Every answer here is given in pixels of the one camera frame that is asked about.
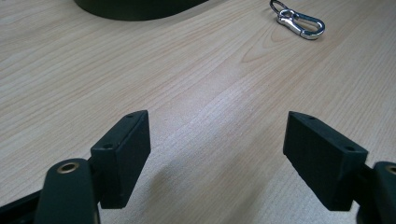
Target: metal key ring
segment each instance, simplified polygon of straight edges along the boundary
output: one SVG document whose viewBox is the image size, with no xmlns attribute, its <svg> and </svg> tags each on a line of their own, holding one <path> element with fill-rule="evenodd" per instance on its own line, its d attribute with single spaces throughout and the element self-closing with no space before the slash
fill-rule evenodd
<svg viewBox="0 0 396 224">
<path fill-rule="evenodd" d="M 283 7 L 283 9 L 289 9 L 285 4 L 283 4 L 283 3 L 281 3 L 281 2 L 279 2 L 279 1 L 277 1 L 277 0 L 271 0 L 271 1 L 270 1 L 270 7 L 271 7 L 271 9 L 272 9 L 274 12 L 276 12 L 276 14 L 278 14 L 278 15 L 279 15 L 280 11 L 277 10 L 277 8 L 274 6 L 274 3 L 277 3 L 278 5 L 280 5 L 281 7 Z"/>
</svg>

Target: wood grain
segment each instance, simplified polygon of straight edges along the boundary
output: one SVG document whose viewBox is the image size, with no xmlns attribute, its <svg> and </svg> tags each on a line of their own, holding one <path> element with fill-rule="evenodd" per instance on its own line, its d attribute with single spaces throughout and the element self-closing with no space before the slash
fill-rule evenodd
<svg viewBox="0 0 396 224">
<path fill-rule="evenodd" d="M 128 206 L 103 223 L 354 223 L 282 154 L 287 115 L 322 119 L 396 161 L 396 2 L 289 0 L 317 41 L 262 0 L 209 0 L 156 21 L 111 21 L 73 1 L 0 1 L 0 205 L 58 161 L 147 109 L 152 153 Z"/>
</svg>

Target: keychain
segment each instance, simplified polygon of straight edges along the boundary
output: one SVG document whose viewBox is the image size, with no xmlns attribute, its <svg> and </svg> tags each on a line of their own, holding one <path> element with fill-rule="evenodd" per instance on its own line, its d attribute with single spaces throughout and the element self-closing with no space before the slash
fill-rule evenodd
<svg viewBox="0 0 396 224">
<path fill-rule="evenodd" d="M 274 6 L 274 3 L 280 5 L 283 7 L 282 10 L 277 10 L 276 7 Z M 291 29 L 294 33 L 299 35 L 302 38 L 308 39 L 308 40 L 315 40 L 318 39 L 324 32 L 324 22 L 313 18 L 306 16 L 304 14 L 301 14 L 299 12 L 296 12 L 288 7 L 286 7 L 285 4 L 277 1 L 277 0 L 271 0 L 270 1 L 270 7 L 271 9 L 277 14 L 277 22 L 288 27 Z M 303 22 L 309 25 L 312 25 L 316 28 L 317 30 L 307 30 L 303 28 L 302 26 L 298 25 L 295 21 Z"/>
</svg>

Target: black object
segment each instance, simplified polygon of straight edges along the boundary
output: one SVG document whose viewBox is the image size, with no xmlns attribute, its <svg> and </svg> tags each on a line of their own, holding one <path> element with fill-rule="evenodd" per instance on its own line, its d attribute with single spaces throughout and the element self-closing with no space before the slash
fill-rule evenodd
<svg viewBox="0 0 396 224">
<path fill-rule="evenodd" d="M 92 14 L 120 21 L 149 21 L 173 16 L 207 0 L 75 0 Z"/>
<path fill-rule="evenodd" d="M 396 163 L 365 165 L 368 151 L 312 116 L 289 112 L 283 153 L 330 211 L 361 207 L 358 223 L 396 223 Z"/>
<path fill-rule="evenodd" d="M 91 149 L 86 161 L 61 161 L 44 187 L 0 208 L 0 223 L 100 223 L 97 204 L 122 208 L 150 153 L 149 113 L 129 114 Z"/>
</svg>

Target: wooden desk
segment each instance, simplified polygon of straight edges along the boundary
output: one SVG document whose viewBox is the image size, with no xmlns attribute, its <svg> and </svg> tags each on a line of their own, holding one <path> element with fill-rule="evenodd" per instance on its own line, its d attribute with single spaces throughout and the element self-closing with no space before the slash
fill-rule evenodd
<svg viewBox="0 0 396 224">
<path fill-rule="evenodd" d="M 152 152 L 103 223 L 355 223 L 282 154 L 290 110 L 396 161 L 396 2 L 288 0 L 325 21 L 307 41 L 262 0 L 209 0 L 157 21 L 111 21 L 72 0 L 0 1 L 0 204 L 41 189 L 147 109 Z"/>
</svg>

